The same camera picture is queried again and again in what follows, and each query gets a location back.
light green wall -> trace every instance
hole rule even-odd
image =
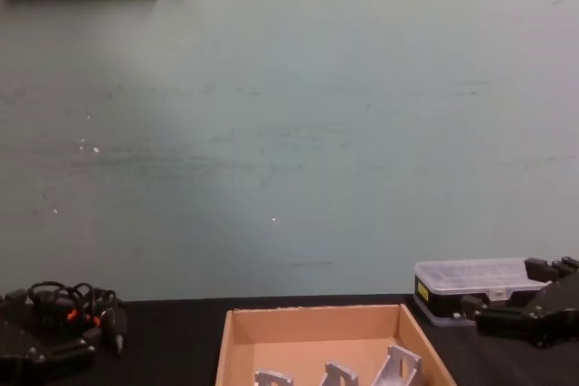
[[[579,0],[0,2],[2,291],[579,253]]]

table surface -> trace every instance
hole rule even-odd
[[[88,372],[61,386],[214,386],[225,314],[234,308],[391,305],[405,303],[459,385],[579,384],[579,343],[539,350],[529,344],[478,336],[474,327],[429,325],[405,295],[268,297],[128,304],[128,347],[119,358],[101,351]]]

transparent lid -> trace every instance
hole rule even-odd
[[[514,291],[538,290],[545,283],[527,278],[526,258],[418,262],[416,277],[435,294],[485,293],[507,300]]]

black cable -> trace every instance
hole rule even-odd
[[[39,289],[45,287],[47,290],[48,288],[54,289],[48,295],[41,295]],[[56,306],[60,299],[68,299],[74,304],[76,315],[88,319],[92,325],[102,312],[116,307],[119,303],[115,291],[95,288],[87,282],[81,282],[74,287],[67,287],[61,282],[51,280],[39,282],[28,289],[28,297],[33,301],[37,314],[41,317],[52,315],[51,307]]]

open cardboard box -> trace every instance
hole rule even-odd
[[[326,362],[371,386],[392,344],[422,357],[424,386],[456,386],[404,305],[229,311],[215,386],[253,386],[258,370],[286,374],[295,386],[319,386]]]

